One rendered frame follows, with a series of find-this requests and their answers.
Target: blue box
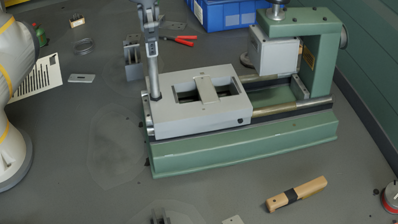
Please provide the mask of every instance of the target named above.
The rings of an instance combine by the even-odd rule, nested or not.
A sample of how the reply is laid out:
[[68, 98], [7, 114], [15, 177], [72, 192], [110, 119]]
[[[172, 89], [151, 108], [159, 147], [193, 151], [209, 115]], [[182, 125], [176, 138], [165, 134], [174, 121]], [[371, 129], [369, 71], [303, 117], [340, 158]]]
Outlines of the blue box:
[[245, 28], [256, 22], [256, 10], [272, 5], [266, 0], [184, 0], [208, 33]]

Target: black band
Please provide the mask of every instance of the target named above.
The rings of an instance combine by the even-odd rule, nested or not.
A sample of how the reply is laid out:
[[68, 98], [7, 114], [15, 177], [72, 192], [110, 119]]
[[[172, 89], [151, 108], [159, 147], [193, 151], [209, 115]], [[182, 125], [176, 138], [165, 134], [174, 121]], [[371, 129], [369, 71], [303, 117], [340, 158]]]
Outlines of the black band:
[[287, 199], [289, 199], [289, 202], [287, 203], [288, 205], [290, 205], [291, 203], [297, 201], [297, 197], [298, 196], [297, 196], [296, 191], [293, 188], [289, 189], [289, 190], [287, 190], [287, 191], [285, 191], [283, 193], [286, 195]]

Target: pliers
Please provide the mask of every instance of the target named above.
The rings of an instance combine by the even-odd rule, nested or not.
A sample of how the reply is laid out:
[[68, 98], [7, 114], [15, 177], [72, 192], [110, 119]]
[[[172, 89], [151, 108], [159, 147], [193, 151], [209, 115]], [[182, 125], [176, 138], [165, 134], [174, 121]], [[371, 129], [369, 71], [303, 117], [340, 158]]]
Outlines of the pliers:
[[173, 40], [173, 41], [178, 42], [180, 44], [188, 45], [190, 47], [193, 47], [194, 43], [186, 41], [186, 40], [196, 40], [196, 39], [198, 39], [198, 36], [177, 36], [177, 37], [174, 37], [174, 36], [162, 36], [162, 35], [160, 35], [159, 38], [162, 38], [165, 41]]

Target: round knob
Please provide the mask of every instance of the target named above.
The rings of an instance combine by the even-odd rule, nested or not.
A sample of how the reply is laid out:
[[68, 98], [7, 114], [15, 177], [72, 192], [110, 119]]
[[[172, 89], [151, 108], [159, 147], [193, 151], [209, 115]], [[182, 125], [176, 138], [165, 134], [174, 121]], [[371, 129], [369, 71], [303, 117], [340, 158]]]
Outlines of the round knob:
[[286, 5], [290, 3], [290, 0], [266, 0], [266, 1], [271, 4], [277, 4], [277, 5]]

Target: yellow label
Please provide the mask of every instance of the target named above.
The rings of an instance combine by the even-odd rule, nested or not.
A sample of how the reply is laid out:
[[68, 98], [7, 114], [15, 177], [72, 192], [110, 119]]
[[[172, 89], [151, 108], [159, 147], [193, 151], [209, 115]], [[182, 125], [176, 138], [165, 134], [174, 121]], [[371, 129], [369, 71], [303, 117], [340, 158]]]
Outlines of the yellow label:
[[313, 71], [314, 65], [315, 65], [315, 57], [306, 45], [304, 45], [304, 47], [302, 49], [302, 58], [305, 60], [305, 62], [308, 64], [308, 66]]

